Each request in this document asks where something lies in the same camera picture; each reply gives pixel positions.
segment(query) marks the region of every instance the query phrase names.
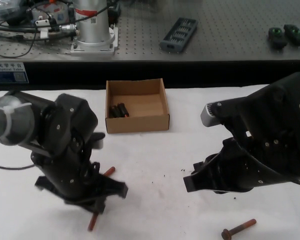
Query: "bolt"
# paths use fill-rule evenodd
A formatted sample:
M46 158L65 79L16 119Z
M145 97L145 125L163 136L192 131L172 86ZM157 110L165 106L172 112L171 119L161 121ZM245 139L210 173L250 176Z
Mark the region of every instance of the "bolt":
M106 176L106 177L110 177L115 171L116 171L116 168L114 166L112 166L103 175ZM88 231L89 232L93 231L93 229L94 229L94 227L96 225L96 221L97 221L98 215L99 215L98 213L94 213L92 215L92 218L91 218L89 226L88 226Z
M250 221L247 221L244 224L236 226L235 228L233 228L231 230L224 229L223 232L221 233L221 236L224 240L231 240L233 235L235 235L247 228L250 228L251 226L255 225L256 223L257 223L257 221L255 219L251 219Z

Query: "cardboard box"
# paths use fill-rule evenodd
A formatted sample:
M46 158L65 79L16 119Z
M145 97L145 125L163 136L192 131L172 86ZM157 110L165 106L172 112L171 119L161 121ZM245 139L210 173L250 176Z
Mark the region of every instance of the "cardboard box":
M110 106L124 103L129 117L112 118ZM105 124L109 134L166 131L170 113L162 79L107 81Z

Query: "wire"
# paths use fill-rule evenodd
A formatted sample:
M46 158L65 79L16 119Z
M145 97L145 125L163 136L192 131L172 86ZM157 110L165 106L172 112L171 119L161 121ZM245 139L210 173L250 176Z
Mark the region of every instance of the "wire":
M5 23L6 21L8 21L8 20L9 20L8 18L7 18L6 20L0 20L0 21L2 21L2 22L0 23L0 26L1 26L3 23ZM37 30L38 30L38 29L36 29L36 31L35 31L35 33L34 33L34 36L33 36L33 40L32 40L31 45L30 45L30 47L29 47L29 50L28 50L26 53L23 53L23 54L18 55L18 56L4 56L4 55L1 55L1 54L0 54L0 57L6 58L6 59L16 59L16 58L23 57L23 56L27 55L28 53L30 53L30 51L31 51L31 49L32 49L32 47L33 47L33 45L34 45L34 43L35 43L35 40L36 40Z
M76 36L76 33L75 32L69 32L69 33L65 33L65 34L61 34L61 35L58 35L58 36L52 36L52 37L49 37L49 38L36 38L34 41L35 42L41 42L41 41L54 41L54 40L60 40L60 39L65 39L65 38L71 38L71 37L74 37ZM9 39L9 40L16 40L18 42L30 42L30 41L33 41L33 39L28 39L28 38L24 38L23 35L15 35L15 36L4 36L4 35L1 35L0 34L0 38L3 38L3 39Z
M21 167L6 167L6 166L0 166L0 169L2 170L11 170L11 171L18 171L18 170L26 170L33 168L35 165L28 165L28 166L21 166Z

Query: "black connector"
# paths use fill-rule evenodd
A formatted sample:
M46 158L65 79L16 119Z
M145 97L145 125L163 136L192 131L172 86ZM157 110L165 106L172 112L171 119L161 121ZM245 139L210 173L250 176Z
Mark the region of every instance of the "black connector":
M268 38L271 47L274 49L283 49L288 44L283 31L279 27L271 27L268 31Z
M300 46L300 29L296 25L284 25L284 33L286 37L296 46Z
M118 103L117 105L119 111L120 111L120 115L122 118L128 118L129 117L129 112L128 110L126 109L126 106L124 103Z
M110 107L110 113L114 118L121 118L121 113L116 105Z

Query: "blue label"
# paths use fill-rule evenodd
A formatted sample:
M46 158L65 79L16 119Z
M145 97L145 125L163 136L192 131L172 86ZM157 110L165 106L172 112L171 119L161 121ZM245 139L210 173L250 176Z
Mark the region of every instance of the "blue label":
M0 84L28 84L25 71L0 71Z

